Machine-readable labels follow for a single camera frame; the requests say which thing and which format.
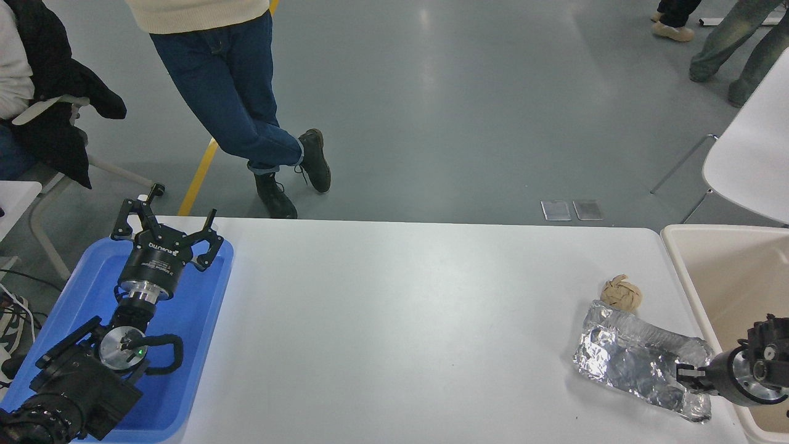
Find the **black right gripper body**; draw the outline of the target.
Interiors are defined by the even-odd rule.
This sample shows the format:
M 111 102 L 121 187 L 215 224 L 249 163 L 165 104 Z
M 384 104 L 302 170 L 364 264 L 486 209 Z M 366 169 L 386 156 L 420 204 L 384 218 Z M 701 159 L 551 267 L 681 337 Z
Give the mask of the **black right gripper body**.
M 704 367 L 708 393 L 722 397 L 734 397 L 738 394 L 737 379 L 732 370 L 737 354 L 737 348 L 722 352 Z

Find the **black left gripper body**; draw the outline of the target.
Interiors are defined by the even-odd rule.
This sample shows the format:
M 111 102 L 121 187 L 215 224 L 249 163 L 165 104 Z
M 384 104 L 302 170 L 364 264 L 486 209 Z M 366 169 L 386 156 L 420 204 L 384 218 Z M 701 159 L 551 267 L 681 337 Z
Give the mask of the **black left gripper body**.
M 149 282 L 161 290 L 176 290 L 193 256 L 183 231 L 168 226 L 147 228 L 135 236 L 118 284 L 129 289 L 133 282 Z

